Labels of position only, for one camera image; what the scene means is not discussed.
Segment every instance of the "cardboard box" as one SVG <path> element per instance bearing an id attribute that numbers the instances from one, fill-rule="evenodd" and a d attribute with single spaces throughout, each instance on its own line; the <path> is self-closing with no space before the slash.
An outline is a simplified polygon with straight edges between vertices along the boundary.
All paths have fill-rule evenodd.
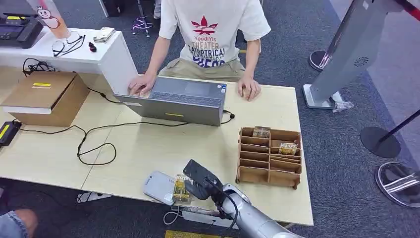
<path id="1" fill-rule="evenodd" d="M 243 127 L 239 132 L 236 182 L 265 183 L 297 189 L 302 173 L 300 133 L 270 129 L 269 138 L 260 138 L 253 136 L 253 131 L 252 127 Z M 281 143 L 296 143 L 296 154 L 279 154 Z"/>
<path id="2" fill-rule="evenodd" d="M 74 72 L 33 72 L 20 80 L 0 107 L 27 125 L 68 127 L 89 89 Z"/>

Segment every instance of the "red rope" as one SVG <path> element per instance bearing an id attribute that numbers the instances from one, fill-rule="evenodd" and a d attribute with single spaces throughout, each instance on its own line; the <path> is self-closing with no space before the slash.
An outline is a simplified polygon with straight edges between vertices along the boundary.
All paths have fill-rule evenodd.
<path id="1" fill-rule="evenodd" d="M 399 3 L 401 6 L 403 6 L 404 10 L 408 12 L 411 16 L 413 16 L 415 19 L 420 21 L 420 10 L 412 5 L 407 0 L 395 0 L 397 3 Z"/>

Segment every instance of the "laptop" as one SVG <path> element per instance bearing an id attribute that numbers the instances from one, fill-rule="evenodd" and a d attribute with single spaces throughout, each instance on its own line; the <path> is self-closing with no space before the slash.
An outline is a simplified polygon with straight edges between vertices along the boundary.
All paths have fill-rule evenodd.
<path id="1" fill-rule="evenodd" d="M 142 117 L 220 126 L 226 84 L 157 77 L 148 98 L 116 95 Z"/>

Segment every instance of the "white t-shirt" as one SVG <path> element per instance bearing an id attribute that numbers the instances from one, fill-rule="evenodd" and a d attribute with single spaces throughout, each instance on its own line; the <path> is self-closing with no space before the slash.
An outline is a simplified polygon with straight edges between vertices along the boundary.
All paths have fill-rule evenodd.
<path id="1" fill-rule="evenodd" d="M 238 59 L 237 30 L 257 40 L 271 28 L 259 0 L 162 0 L 159 35 L 171 39 L 179 26 L 181 58 L 207 68 Z"/>

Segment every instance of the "hand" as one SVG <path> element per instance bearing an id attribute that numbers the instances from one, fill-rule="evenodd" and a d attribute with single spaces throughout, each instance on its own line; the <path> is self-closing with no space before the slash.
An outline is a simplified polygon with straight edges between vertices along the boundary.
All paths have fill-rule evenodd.
<path id="1" fill-rule="evenodd" d="M 156 81 L 156 74 L 147 73 L 133 78 L 128 86 L 131 96 L 140 96 L 149 92 Z"/>
<path id="2" fill-rule="evenodd" d="M 254 99 L 261 92 L 261 86 L 249 76 L 242 77 L 238 82 L 238 94 L 248 101 Z"/>

